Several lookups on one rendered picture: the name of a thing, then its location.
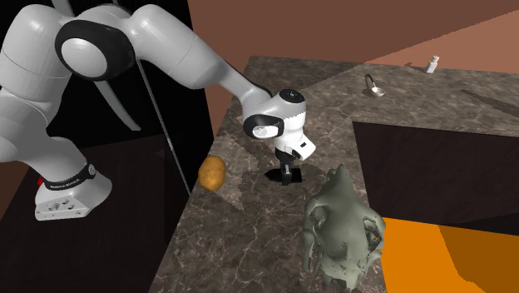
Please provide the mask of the brown potato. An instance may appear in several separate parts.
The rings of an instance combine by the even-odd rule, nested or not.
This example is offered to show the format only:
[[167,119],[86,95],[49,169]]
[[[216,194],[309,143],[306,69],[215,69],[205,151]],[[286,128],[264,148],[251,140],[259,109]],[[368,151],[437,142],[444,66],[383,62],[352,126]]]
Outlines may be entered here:
[[218,156],[208,156],[198,171],[199,183],[208,191],[217,191],[225,181],[226,166]]

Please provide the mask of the grey-green animal skull figure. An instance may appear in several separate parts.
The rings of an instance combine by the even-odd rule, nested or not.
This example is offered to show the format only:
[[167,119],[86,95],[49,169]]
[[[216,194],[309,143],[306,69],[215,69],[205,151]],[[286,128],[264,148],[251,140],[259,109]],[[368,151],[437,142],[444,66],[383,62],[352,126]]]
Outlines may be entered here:
[[304,206],[302,267],[310,268],[317,246],[314,269],[321,271],[325,284],[337,281],[345,290],[354,290],[382,256],[385,229],[383,218],[360,199],[349,171],[339,165]]

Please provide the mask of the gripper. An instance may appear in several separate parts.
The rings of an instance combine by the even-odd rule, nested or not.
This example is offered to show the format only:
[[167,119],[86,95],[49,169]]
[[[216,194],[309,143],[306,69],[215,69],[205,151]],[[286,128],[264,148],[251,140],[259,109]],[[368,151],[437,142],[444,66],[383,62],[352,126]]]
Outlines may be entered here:
[[287,186],[292,182],[292,169],[290,164],[296,159],[300,159],[300,154],[298,152],[295,154],[288,153],[286,151],[281,151],[278,148],[275,148],[274,154],[281,164],[280,170],[282,185]]

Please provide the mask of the dark robot stand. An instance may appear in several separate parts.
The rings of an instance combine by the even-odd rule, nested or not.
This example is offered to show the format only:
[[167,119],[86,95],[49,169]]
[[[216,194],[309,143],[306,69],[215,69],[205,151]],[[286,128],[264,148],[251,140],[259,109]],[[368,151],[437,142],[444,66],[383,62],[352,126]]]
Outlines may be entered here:
[[37,221],[27,171],[0,219],[0,293],[148,293],[212,137],[84,149],[113,184],[88,216]]

